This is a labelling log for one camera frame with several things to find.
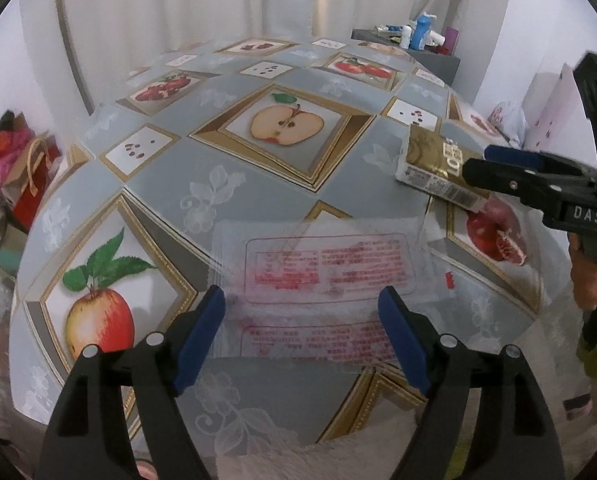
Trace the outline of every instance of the blue bottle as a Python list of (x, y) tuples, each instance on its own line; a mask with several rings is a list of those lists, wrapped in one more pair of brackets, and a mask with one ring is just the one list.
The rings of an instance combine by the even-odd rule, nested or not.
[(412, 41), (410, 42), (410, 48), (412, 50), (423, 50), (425, 49), (425, 40), (428, 37), (429, 31), (432, 30), (432, 18), (426, 13), (422, 13), (419, 19), (416, 20), (416, 30), (412, 35)]

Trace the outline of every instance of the white curtain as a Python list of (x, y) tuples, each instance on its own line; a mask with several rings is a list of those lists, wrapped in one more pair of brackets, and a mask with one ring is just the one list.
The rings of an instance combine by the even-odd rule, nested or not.
[(95, 104), (133, 68), (196, 41), (245, 36), (349, 38), (422, 11), (451, 24), (453, 0), (64, 0), (74, 54)]

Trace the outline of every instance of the toiletry item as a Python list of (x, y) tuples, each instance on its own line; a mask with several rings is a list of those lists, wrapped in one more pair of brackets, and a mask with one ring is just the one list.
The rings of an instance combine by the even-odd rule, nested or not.
[(411, 49), (425, 49), (425, 42), (429, 35), (429, 31), (432, 30), (432, 18), (436, 18), (436, 16), (424, 12), (421, 16), (419, 16), (419, 19), (416, 20), (416, 30), (412, 35), (412, 41), (410, 42)]
[(439, 54), (445, 56), (452, 56), (454, 49), (456, 49), (457, 41), (459, 40), (459, 32), (455, 28), (448, 27), (445, 29), (445, 43), (438, 50)]
[(401, 48), (410, 48), (410, 41), (412, 40), (412, 27), (403, 25), (403, 32), (401, 35)]
[(445, 37), (438, 32), (430, 31), (430, 41), (434, 46), (443, 46), (445, 44)]
[(374, 30), (379, 36), (400, 37), (403, 30), (403, 25), (376, 25)]

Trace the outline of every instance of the blue gripper pad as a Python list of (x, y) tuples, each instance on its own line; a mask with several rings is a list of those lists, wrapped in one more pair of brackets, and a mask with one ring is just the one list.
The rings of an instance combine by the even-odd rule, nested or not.
[(196, 382), (225, 312), (225, 294), (216, 287), (178, 354), (178, 374), (174, 379), (174, 388), (178, 395)]
[(485, 149), (485, 160), (488, 162), (497, 162), (498, 164), (510, 164), (511, 166), (527, 168), (538, 173), (543, 168), (543, 156), (540, 153), (506, 148), (505, 146), (495, 146), (494, 144)]
[(379, 319), (392, 343), (405, 379), (427, 396), (432, 387), (427, 376), (427, 354), (387, 287), (379, 295)]

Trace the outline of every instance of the hand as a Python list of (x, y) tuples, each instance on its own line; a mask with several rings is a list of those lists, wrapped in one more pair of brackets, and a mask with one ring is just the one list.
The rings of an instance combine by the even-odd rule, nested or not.
[(572, 282), (575, 284), (575, 301), (581, 310), (594, 310), (597, 307), (597, 264), (585, 256), (581, 241), (569, 233), (570, 259), (572, 260)]

